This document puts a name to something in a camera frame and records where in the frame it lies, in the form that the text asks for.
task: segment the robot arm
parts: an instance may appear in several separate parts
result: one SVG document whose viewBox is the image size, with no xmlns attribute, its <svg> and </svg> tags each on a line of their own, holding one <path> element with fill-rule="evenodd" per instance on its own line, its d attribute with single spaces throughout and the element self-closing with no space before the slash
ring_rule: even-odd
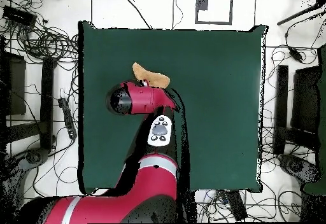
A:
<svg viewBox="0 0 326 224">
<path fill-rule="evenodd" d="M 118 115 L 144 114 L 115 188 L 101 196 L 35 199 L 18 222 L 170 223 L 176 219 L 174 101 L 147 82 L 127 81 L 109 91 L 107 108 Z"/>
</svg>

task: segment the floor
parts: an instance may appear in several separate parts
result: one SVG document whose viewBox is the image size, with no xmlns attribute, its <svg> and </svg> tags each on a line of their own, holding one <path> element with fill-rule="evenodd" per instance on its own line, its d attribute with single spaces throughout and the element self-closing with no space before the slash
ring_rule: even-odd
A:
<svg viewBox="0 0 326 224">
<path fill-rule="evenodd" d="M 273 69 L 279 63 L 289 66 L 290 83 L 289 90 L 293 88 L 293 75 L 296 69 L 302 68 L 302 64 L 294 59 L 287 58 L 288 51 L 285 48 L 276 48 L 285 44 L 284 35 L 287 29 L 294 22 L 303 20 L 307 16 L 300 17 L 295 21 L 277 26 L 276 23 L 280 20 L 307 8 L 314 4 L 314 0 L 233 0 L 233 18 L 232 25 L 215 25 L 215 24 L 195 24 L 195 0 L 131 0 L 140 10 L 142 16 L 154 29 L 230 29 L 248 31 L 254 25 L 268 25 L 269 30 L 266 37 L 266 76 L 269 76 L 269 81 L 265 83 L 264 102 L 264 134 L 266 134 L 266 143 L 271 142 L 273 131 L 268 127 L 273 126 L 274 101 L 272 98 L 275 95 L 275 75 Z M 204 21 L 224 21 L 227 22 L 229 0 L 209 0 L 215 1 L 211 3 L 208 11 L 205 14 L 198 16 L 199 20 Z M 8 1 L 0 0 L 0 6 L 9 5 Z M 47 20 L 47 27 L 58 27 L 67 32 L 69 37 L 77 34 L 77 22 L 80 20 L 92 21 L 97 28 L 108 27 L 125 27 L 130 29 L 146 28 L 138 12 L 129 4 L 127 0 L 43 0 L 43 5 L 34 10 L 41 14 L 44 20 Z M 320 26 L 323 22 L 322 18 L 315 18 L 309 22 L 301 23 L 294 26 L 288 37 L 290 46 L 305 46 L 310 48 L 313 44 L 317 48 L 326 42 L 325 35 L 320 31 L 317 37 Z M 17 41 L 13 40 L 11 51 L 18 53 L 19 49 Z M 314 56 L 310 51 L 304 51 L 306 54 L 306 62 L 311 62 Z M 66 62 L 61 63 L 66 69 L 72 69 L 74 64 L 71 60 L 66 59 Z M 318 64 L 316 59 L 308 66 Z M 58 67 L 55 70 L 54 80 L 54 97 L 58 98 L 64 93 L 68 93 L 72 79 L 72 71 L 64 70 Z M 26 71 L 26 92 L 36 93 L 41 89 L 41 65 L 28 64 Z M 288 100 L 288 123 L 291 115 L 292 94 L 289 92 Z M 76 101 L 70 102 L 71 111 L 74 112 L 78 107 L 78 96 Z M 32 112 L 36 119 L 39 119 L 40 97 L 37 94 L 26 94 L 26 101 L 29 103 Z M 62 110 L 58 106 L 54 106 L 53 132 L 64 127 L 62 122 L 64 117 Z M 26 112 L 24 116 L 13 116 L 12 120 L 33 120 L 30 112 Z M 8 121 L 8 125 L 16 123 L 25 123 L 22 121 Z M 30 137 L 21 141 L 9 144 L 7 151 L 11 151 L 14 155 L 25 150 L 32 142 L 37 146 L 38 137 Z M 57 138 L 57 150 L 65 148 L 70 143 L 66 129 L 59 132 Z M 291 152 L 293 146 L 287 145 L 286 151 Z M 268 145 L 264 146 L 264 151 L 269 151 Z M 300 157 L 306 157 L 310 162 L 314 162 L 315 156 L 309 153 L 305 148 L 299 148 L 296 153 L 302 154 Z M 264 184 L 262 193 L 249 193 L 242 191 L 241 194 L 246 199 L 246 208 L 250 217 L 248 221 L 298 221 L 300 213 L 301 198 L 299 185 L 296 180 L 285 174 L 277 165 L 277 159 L 273 155 L 264 153 L 264 163 L 262 164 L 261 180 Z M 80 194 L 78 182 L 76 181 L 76 168 L 78 166 L 78 142 L 66 150 L 66 152 L 58 153 L 55 158 L 49 158 L 48 161 L 39 168 L 38 178 L 35 187 L 37 191 L 44 196 L 51 195 L 78 195 Z M 25 197 L 33 198 L 38 194 L 32 189 L 32 182 L 35 178 L 36 170 L 32 170 L 25 183 Z M 280 197 L 280 206 L 277 206 L 276 199 Z M 200 222 L 235 222 L 230 214 L 227 205 L 219 204 L 214 199 L 216 196 L 215 190 L 201 190 L 196 193 L 196 201 L 198 203 L 199 221 Z"/>
</svg>

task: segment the black cable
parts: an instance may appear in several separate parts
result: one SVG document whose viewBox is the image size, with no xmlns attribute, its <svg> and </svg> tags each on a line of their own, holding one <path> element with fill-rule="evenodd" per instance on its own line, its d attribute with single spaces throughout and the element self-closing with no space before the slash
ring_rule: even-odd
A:
<svg viewBox="0 0 326 224">
<path fill-rule="evenodd" d="M 177 0 L 175 1 L 175 5 L 176 7 L 181 11 L 180 7 L 178 6 L 178 4 L 176 4 Z M 181 18 L 180 18 L 180 21 L 178 23 L 176 23 L 174 26 L 172 26 L 172 29 L 174 29 L 176 27 L 176 25 L 180 24 L 182 19 L 183 19 L 183 12 L 181 11 Z"/>
<path fill-rule="evenodd" d="M 69 167 L 67 167 L 67 168 L 65 168 L 65 169 L 62 170 L 62 172 L 59 174 L 59 177 L 58 177 L 58 180 L 57 180 L 57 186 L 55 187 L 55 196 L 58 195 L 58 184 L 59 184 L 59 181 L 62 181 L 60 177 L 62 176 L 62 174 L 64 173 L 65 170 L 68 170 L 70 168 L 74 168 L 74 169 L 77 170 L 77 168 L 75 166 L 69 166 Z M 64 183 L 65 184 L 71 184 L 71 183 L 74 183 L 76 181 L 78 181 L 78 178 L 76 180 L 72 181 L 72 182 L 64 181 Z"/>
<path fill-rule="evenodd" d="M 322 31 L 322 28 L 323 28 L 323 26 L 324 26 L 325 20 L 322 22 L 322 24 L 321 24 L 321 26 L 320 26 L 320 28 L 319 28 L 318 34 L 317 34 L 317 36 L 316 36 L 315 40 L 313 41 L 313 44 L 311 45 L 310 48 L 300 48 L 300 47 L 295 47 L 295 48 L 294 48 L 294 47 L 290 46 L 290 45 L 288 44 L 288 33 L 289 33 L 290 29 L 291 29 L 293 26 L 295 26 L 295 25 L 297 25 L 297 24 L 299 24 L 299 23 L 302 23 L 302 22 L 306 22 L 306 21 L 308 21 L 308 20 L 312 20 L 312 19 L 314 19 L 314 18 L 316 18 L 316 17 L 318 17 L 318 16 L 322 16 L 322 15 L 324 15 L 324 14 L 326 14 L 326 11 L 322 11 L 322 12 L 317 13 L 317 14 L 314 14 L 314 15 L 308 17 L 308 18 L 305 18 L 304 20 L 298 21 L 298 22 L 292 24 L 292 25 L 287 29 L 287 32 L 285 33 L 285 44 L 286 44 L 286 46 L 288 47 L 288 49 L 290 50 L 290 54 L 292 54 L 292 57 L 293 57 L 295 60 L 298 60 L 298 61 L 299 61 L 300 63 L 302 63 L 302 64 L 309 65 L 309 64 L 313 63 L 313 62 L 317 59 L 317 52 L 316 52 L 316 50 L 313 48 L 313 45 L 314 45 L 314 43 L 316 42 L 316 40 L 319 38 L 320 32 Z M 300 50 L 301 50 L 301 51 L 302 51 L 302 50 L 309 50 L 309 51 L 314 55 L 314 59 L 313 59 L 311 62 L 309 62 L 309 63 L 305 63 L 305 62 L 303 62 L 304 60 L 306 60 L 306 54 L 305 54 L 305 57 L 304 57 L 304 58 L 300 57 L 300 55 L 299 55 L 299 54 L 300 54 Z"/>
<path fill-rule="evenodd" d="M 60 162 L 60 160 L 61 160 L 61 158 L 64 156 L 64 154 L 66 153 L 66 151 L 67 151 L 67 149 L 69 148 L 69 147 L 71 147 L 72 145 L 74 144 L 74 140 L 73 141 L 71 141 L 70 142 L 70 144 L 69 144 L 69 146 L 67 146 L 67 147 L 65 147 L 65 148 L 63 148 L 63 149 L 61 149 L 61 150 L 59 150 L 59 151 L 57 151 L 56 152 L 56 154 L 58 154 L 59 152 L 61 152 L 61 151 L 63 151 L 63 150 L 65 150 L 65 152 L 61 155 L 61 157 L 60 157 L 60 159 L 55 163 L 55 164 L 58 164 L 58 162 Z M 53 169 L 53 166 L 44 174 L 44 175 L 42 175 L 42 177 L 40 177 L 37 181 L 35 181 L 34 183 L 33 183 L 33 185 L 35 185 L 39 180 L 41 180 L 42 178 L 44 178 L 51 170 Z M 30 186 L 25 192 L 24 192 L 24 194 L 28 191 L 28 190 L 30 190 L 31 188 L 32 188 L 33 186 Z"/>
<path fill-rule="evenodd" d="M 132 6 L 136 9 L 136 11 L 139 13 L 139 15 L 140 15 L 140 17 L 143 19 L 143 21 L 145 22 L 145 24 L 147 25 L 147 27 L 149 28 L 149 29 L 153 29 L 153 27 L 151 27 L 151 26 L 149 26 L 148 24 L 147 24 L 147 22 L 146 22 L 146 20 L 144 19 L 144 17 L 141 15 L 141 13 L 140 13 L 140 11 L 137 9 L 137 7 L 130 1 L 130 0 L 128 0 L 128 2 L 130 3 L 130 4 L 132 4 Z"/>
</svg>

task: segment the tan cloth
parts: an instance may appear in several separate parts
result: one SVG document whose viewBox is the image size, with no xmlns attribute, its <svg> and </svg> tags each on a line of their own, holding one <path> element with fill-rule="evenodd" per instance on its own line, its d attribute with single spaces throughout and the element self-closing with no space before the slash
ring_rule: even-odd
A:
<svg viewBox="0 0 326 224">
<path fill-rule="evenodd" d="M 134 71 L 135 77 L 138 81 L 147 80 L 151 87 L 167 88 L 170 84 L 170 78 L 160 74 L 147 71 L 137 63 L 132 65 L 132 70 Z"/>
</svg>

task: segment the green mat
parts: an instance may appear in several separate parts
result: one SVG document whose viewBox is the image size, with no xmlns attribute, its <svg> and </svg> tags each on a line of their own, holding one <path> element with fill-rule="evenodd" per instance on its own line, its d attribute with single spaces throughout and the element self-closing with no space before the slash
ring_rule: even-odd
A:
<svg viewBox="0 0 326 224">
<path fill-rule="evenodd" d="M 113 115 L 105 106 L 108 90 L 133 78 L 137 62 L 170 77 L 169 87 L 183 99 L 190 188 L 260 190 L 261 46 L 267 27 L 250 32 L 129 30 L 95 29 L 84 22 L 79 28 L 84 110 L 83 164 L 78 168 L 86 189 L 116 185 L 143 119 Z M 180 126 L 176 118 L 177 137 Z"/>
</svg>

